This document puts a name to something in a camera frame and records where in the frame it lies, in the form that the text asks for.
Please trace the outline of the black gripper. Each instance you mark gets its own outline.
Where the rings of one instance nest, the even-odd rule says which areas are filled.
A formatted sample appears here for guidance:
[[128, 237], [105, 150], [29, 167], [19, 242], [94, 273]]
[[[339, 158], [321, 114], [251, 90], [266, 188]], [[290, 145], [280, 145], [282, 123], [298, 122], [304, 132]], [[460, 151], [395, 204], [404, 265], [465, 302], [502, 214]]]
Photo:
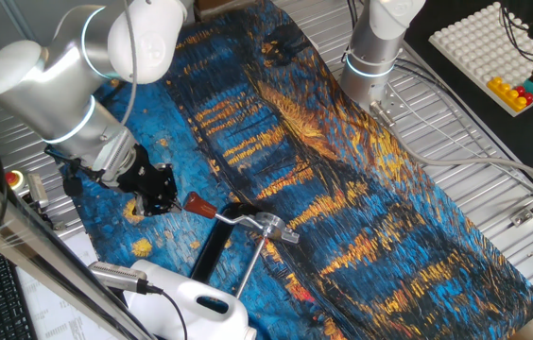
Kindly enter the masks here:
[[176, 181], [170, 163], [152, 165], [146, 149], [136, 144], [132, 148], [131, 166], [116, 179], [118, 188], [136, 193], [135, 214], [144, 217], [181, 212]]

